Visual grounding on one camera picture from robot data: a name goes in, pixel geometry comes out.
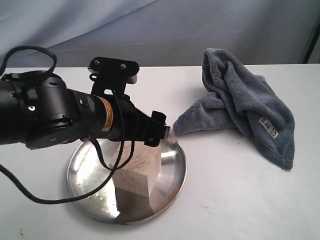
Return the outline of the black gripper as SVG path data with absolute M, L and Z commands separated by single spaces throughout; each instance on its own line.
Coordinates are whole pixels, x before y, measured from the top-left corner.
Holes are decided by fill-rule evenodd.
M 114 95 L 95 96 L 80 91 L 72 92 L 77 104 L 74 139 L 108 139 L 113 142 L 143 142 L 156 147 L 168 138 L 170 127 L 167 116 L 153 111 L 148 116 L 137 109 L 129 97 L 116 99 Z

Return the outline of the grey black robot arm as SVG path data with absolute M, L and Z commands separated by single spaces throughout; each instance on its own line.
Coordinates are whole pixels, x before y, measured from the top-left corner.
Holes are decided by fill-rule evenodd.
M 69 89 L 57 74 L 30 89 L 21 74 L 0 82 L 0 143 L 42 149 L 77 140 L 138 141 L 156 147 L 168 137 L 166 116 L 148 116 L 125 94 L 125 77 L 98 75 L 91 93 Z

